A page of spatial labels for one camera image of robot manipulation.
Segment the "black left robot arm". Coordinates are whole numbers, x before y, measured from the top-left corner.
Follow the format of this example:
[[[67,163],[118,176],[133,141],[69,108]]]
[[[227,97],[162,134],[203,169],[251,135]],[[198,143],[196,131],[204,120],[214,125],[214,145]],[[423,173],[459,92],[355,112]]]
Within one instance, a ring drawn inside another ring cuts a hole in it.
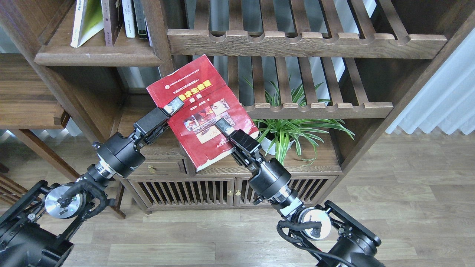
[[[105,193],[109,182],[115,175],[128,177],[145,161],[140,149],[168,128],[168,120],[183,105],[174,98],[138,120],[128,137],[117,132],[103,144],[95,142],[100,161],[76,181],[48,186],[42,180],[24,194],[1,216],[1,266],[63,265],[82,223],[115,205]]]

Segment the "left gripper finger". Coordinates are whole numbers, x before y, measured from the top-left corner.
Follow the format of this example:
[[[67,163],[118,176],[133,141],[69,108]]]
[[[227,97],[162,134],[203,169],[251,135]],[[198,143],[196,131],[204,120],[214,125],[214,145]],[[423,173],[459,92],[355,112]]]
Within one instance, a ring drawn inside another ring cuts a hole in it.
[[[163,107],[163,110],[168,115],[174,115],[184,106],[183,100],[180,98],[174,98],[167,105]]]

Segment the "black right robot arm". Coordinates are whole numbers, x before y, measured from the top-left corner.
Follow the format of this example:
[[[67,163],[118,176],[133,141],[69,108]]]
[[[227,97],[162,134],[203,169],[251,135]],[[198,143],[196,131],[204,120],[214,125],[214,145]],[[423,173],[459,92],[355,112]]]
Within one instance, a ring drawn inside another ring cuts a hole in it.
[[[252,174],[248,184],[258,198],[268,201],[281,215],[278,234],[295,247],[309,252],[318,267],[382,267],[375,258],[381,240],[332,201],[306,207],[290,188],[291,174],[272,158],[260,153],[261,145],[225,119],[215,124],[234,147],[232,156]]]

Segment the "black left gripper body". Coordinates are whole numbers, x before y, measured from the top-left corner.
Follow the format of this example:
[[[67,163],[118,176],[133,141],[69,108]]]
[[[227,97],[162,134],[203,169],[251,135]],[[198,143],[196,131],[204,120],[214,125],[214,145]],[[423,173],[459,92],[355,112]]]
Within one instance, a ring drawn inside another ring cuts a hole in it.
[[[124,178],[129,176],[145,161],[141,148],[152,144],[167,129],[171,116],[171,109],[155,108],[134,123],[134,131],[129,137],[117,132],[103,144],[95,142],[100,161],[93,165],[92,172],[105,179],[111,179],[115,174]]]

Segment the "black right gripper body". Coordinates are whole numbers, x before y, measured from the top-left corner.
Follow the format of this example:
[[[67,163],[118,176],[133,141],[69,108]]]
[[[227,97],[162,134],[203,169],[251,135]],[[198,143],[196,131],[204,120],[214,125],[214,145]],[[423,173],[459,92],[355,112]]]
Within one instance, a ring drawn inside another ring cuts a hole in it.
[[[260,153],[260,143],[241,129],[227,129],[226,137],[235,148],[232,152],[235,161],[252,174],[248,184],[258,195],[254,204],[267,200],[272,205],[289,205],[288,198],[292,194],[287,186],[290,172],[276,158],[267,161]]]

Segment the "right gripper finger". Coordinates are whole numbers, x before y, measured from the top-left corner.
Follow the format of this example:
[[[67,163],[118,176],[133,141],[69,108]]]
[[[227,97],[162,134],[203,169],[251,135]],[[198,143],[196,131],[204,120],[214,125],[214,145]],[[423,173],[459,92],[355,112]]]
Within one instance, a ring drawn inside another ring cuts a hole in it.
[[[222,132],[224,137],[229,137],[229,135],[232,135],[232,133],[236,131],[234,127],[232,127],[224,117],[217,120],[217,122],[215,123],[215,127],[217,127],[220,132]]]

